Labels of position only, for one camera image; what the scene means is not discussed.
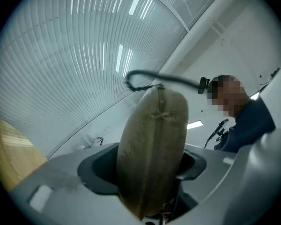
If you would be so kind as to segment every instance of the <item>black cable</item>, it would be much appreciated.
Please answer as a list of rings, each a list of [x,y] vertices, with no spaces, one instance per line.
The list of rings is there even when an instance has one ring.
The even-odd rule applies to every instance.
[[[199,89],[198,83],[192,82],[190,80],[187,80],[187,79],[184,79],[181,77],[171,76],[171,75],[162,75],[162,74],[158,74],[157,72],[152,72],[152,71],[148,71],[148,70],[133,70],[133,71],[129,72],[126,77],[126,84],[127,84],[128,88],[133,92],[141,91],[141,90],[148,90],[149,88],[152,88],[155,86],[161,86],[161,84],[157,84],[157,85],[150,85],[150,86],[144,86],[144,87],[134,87],[134,86],[132,86],[130,80],[135,75],[146,75],[148,77],[158,78],[160,80],[164,80],[164,81],[168,81],[168,82],[182,83],[195,90]]]

